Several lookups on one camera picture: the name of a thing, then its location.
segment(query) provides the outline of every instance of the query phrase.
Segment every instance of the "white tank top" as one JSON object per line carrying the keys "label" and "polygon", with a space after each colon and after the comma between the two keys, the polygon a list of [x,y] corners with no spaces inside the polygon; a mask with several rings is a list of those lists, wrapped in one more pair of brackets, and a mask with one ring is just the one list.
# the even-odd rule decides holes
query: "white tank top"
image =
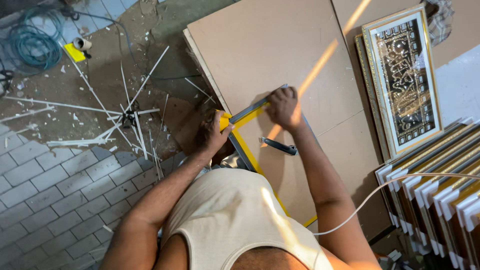
{"label": "white tank top", "polygon": [[331,270],[313,234],[287,217],[260,174],[212,170],[187,189],[163,227],[161,247],[174,234],[188,245],[191,270],[229,270],[245,251],[284,249],[308,269]]}

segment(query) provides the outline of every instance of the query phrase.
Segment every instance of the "man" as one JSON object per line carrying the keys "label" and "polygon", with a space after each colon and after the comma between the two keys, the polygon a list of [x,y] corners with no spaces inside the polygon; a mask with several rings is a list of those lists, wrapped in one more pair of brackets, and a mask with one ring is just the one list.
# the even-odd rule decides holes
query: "man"
{"label": "man", "polygon": [[[290,132],[315,203],[318,230],[335,228],[355,210],[332,164],[302,118],[297,91],[279,88],[266,108]],[[306,270],[379,269],[355,216],[314,236],[288,218],[267,180],[241,169],[212,170],[193,181],[234,128],[207,124],[205,145],[152,188],[125,217],[101,269]],[[157,232],[163,228],[161,249]]]}

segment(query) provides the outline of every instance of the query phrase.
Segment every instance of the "yellow sticker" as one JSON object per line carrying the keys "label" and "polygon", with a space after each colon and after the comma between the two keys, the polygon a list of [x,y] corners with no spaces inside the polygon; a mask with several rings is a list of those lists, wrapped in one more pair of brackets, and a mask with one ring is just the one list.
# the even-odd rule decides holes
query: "yellow sticker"
{"label": "yellow sticker", "polygon": [[67,50],[68,54],[70,54],[70,56],[72,57],[72,59],[75,62],[85,60],[84,54],[81,51],[77,50],[77,48],[75,48],[73,46],[73,43],[69,43],[69,44],[65,45],[64,47]]}

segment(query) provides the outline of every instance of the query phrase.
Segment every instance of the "framed calligraphy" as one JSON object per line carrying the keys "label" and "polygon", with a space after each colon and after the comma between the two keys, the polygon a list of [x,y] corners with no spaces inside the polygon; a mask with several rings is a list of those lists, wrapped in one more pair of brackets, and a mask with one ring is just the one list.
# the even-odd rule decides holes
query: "framed calligraphy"
{"label": "framed calligraphy", "polygon": [[362,32],[357,49],[386,142],[382,152],[395,159],[443,132],[424,4],[363,25]]}

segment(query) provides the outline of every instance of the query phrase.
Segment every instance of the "plaid cloth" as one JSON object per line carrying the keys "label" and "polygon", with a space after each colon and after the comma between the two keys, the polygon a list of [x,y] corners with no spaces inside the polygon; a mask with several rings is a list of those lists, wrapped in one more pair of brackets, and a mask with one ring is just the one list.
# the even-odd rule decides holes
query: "plaid cloth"
{"label": "plaid cloth", "polygon": [[432,47],[442,43],[452,32],[453,14],[451,0],[421,0],[425,2],[428,32]]}

